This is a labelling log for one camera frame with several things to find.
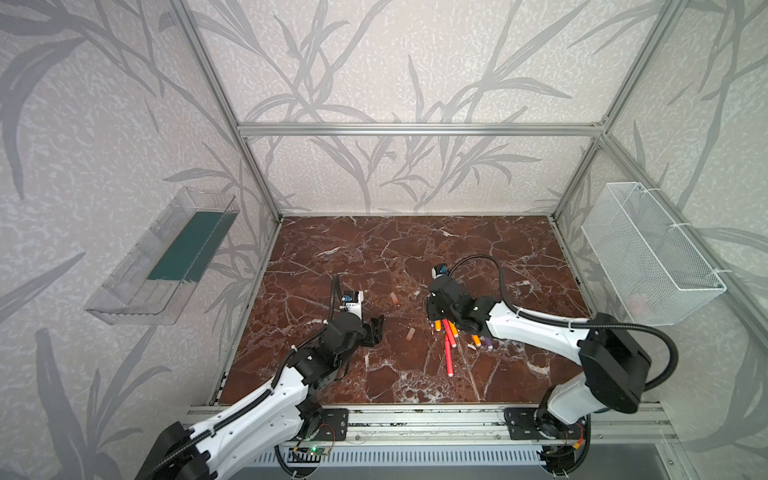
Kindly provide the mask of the pink highlighter pen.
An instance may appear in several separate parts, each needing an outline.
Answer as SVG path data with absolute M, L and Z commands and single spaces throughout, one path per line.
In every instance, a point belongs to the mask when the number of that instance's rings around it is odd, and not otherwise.
M 452 378 L 454 376 L 454 367 L 453 367 L 453 360 L 452 360 L 452 347 L 450 343 L 444 344 L 444 360 L 445 360 L 446 374 L 449 378 Z
M 449 347 L 450 348 L 455 348 L 456 347 L 456 340 L 454 338 L 452 330 L 450 329 L 449 326 L 445 326 L 444 330 L 445 330 L 446 340 L 448 342 Z

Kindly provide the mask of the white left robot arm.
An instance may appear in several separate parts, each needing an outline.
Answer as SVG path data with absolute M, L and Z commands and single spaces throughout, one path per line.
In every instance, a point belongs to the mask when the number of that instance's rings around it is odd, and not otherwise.
M 342 311 L 299 346 L 275 375 L 212 417 L 185 427 L 175 422 L 150 448 L 138 479 L 230 479 L 266 450 L 319 427 L 313 395 L 336 380 L 360 347 L 383 338 L 384 318 L 364 321 Z

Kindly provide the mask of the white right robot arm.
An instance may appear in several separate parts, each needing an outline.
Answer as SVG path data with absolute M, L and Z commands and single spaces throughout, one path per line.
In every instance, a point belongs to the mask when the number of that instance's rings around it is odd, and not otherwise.
M 448 275 L 430 283 L 426 309 L 430 320 L 451 321 L 461 332 L 532 345 L 582 368 L 571 380 L 547 390 L 535 413 L 540 430 L 562 431 L 604 409 L 633 414 L 639 408 L 651 360 L 608 315 L 555 326 L 552 315 L 516 312 L 501 300 L 474 298 Z

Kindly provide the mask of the clear plastic wall tray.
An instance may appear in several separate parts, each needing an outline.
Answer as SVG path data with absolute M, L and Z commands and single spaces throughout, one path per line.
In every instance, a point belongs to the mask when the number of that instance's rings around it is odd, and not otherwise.
M 181 188 L 84 310 L 108 325 L 175 324 L 239 213 L 233 194 Z

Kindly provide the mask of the aluminium cage frame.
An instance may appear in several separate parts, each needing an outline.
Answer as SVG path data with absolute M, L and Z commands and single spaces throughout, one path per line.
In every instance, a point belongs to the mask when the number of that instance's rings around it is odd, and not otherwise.
M 271 149 L 289 137 L 338 144 L 373 136 L 400 141 L 402 165 L 394 183 L 409 190 L 415 211 L 439 193 L 477 173 L 482 162 L 499 163 L 479 143 L 505 137 L 585 137 L 588 145 L 552 214 L 587 284 L 590 299 L 628 318 L 646 317 L 648 301 L 630 299 L 613 285 L 581 227 L 597 194 L 599 157 L 609 156 L 628 178 L 673 216 L 670 231 L 685 235 L 703 257 L 704 276 L 721 297 L 703 314 L 703 326 L 684 342 L 686 375 L 664 394 L 682 409 L 694 407 L 696 381 L 706 407 L 722 406 L 730 423 L 762 425 L 767 415 L 767 5 L 763 1 L 616 1 L 609 17 L 580 34 L 588 41 L 611 30 L 622 37 L 636 24 L 652 27 L 601 119 L 585 122 L 523 121 L 522 108 L 495 107 L 494 119 L 477 109 L 498 90 L 528 90 L 557 97 L 549 82 L 518 75 L 537 52 L 571 25 L 588 3 L 579 1 L 515 51 L 499 50 L 483 75 L 445 102 L 427 104 L 419 72 L 409 71 L 414 112 L 390 121 L 369 108 L 329 100 L 336 73 L 350 57 L 342 52 L 310 81 L 331 25 L 315 19 L 304 40 L 288 37 L 296 76 L 280 93 L 263 96 L 244 117 L 204 44 L 204 75 L 224 103 L 235 143 L 249 148 L 267 139 Z

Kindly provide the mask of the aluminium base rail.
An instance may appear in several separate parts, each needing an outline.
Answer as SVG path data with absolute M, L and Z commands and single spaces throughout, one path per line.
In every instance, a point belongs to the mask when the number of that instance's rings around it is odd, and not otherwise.
M 613 411 L 580 420 L 565 431 L 546 434 L 534 424 L 528 404 L 331 405 L 318 426 L 299 433 L 296 410 L 269 414 L 247 427 L 238 421 L 219 430 L 222 408 L 196 408 L 188 418 L 208 434 L 198 448 L 210 455 L 217 478 L 244 468 L 339 467 L 546 467 L 586 458 L 581 472 L 595 464 L 617 468 L 634 454 L 649 455 L 665 478 L 689 476 L 686 457 L 663 408 L 644 404 L 634 415 Z

